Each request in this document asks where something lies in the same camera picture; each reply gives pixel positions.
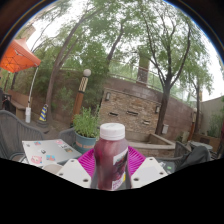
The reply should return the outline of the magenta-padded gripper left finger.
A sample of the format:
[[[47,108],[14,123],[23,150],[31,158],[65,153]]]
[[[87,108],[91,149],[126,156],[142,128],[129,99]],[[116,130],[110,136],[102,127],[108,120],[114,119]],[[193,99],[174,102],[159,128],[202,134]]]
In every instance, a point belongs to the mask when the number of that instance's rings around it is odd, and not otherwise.
[[[96,176],[94,172],[94,150],[91,149],[78,159],[69,159],[56,175],[80,187],[95,188]]]

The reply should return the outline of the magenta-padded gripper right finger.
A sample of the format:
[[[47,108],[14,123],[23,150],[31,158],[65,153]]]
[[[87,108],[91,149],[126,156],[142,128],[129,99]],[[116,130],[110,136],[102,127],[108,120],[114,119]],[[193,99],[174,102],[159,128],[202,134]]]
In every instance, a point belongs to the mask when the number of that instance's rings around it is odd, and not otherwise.
[[[145,157],[138,150],[128,147],[127,169],[131,188],[140,188],[167,176],[154,157]]]

